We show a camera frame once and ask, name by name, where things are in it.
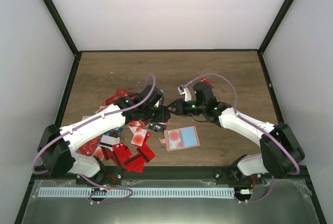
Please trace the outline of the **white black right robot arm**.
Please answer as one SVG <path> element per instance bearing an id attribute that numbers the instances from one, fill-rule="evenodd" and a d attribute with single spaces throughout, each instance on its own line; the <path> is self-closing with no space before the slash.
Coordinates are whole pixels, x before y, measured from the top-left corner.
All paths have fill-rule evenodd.
<path id="1" fill-rule="evenodd" d="M 207 122 L 232 130 L 260 147 L 259 154 L 243 155 L 234 162 L 231 177 L 235 183 L 242 184 L 254 174 L 269 173 L 282 179 L 300 172 L 299 164 L 305 154 L 287 124 L 274 125 L 238 112 L 230 104 L 218 101 L 206 82 L 196 83 L 193 90 L 195 99 L 191 100 L 185 86 L 178 88 L 182 98 L 169 105 L 172 114 L 202 115 Z"/>

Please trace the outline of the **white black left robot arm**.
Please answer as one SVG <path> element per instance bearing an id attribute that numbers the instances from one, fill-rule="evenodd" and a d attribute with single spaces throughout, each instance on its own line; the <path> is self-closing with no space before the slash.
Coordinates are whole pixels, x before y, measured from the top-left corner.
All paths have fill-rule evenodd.
<path id="1" fill-rule="evenodd" d="M 77 149 L 105 132 L 122 127 L 132 121 L 166 122 L 170 118 L 167 106 L 160 104 L 164 93 L 148 85 L 141 93 L 118 98 L 100 112 L 80 122 L 58 128 L 45 128 L 38 154 L 52 177 L 66 173 L 84 175 L 99 185 L 106 179 L 106 171 L 93 156 L 77 153 Z"/>

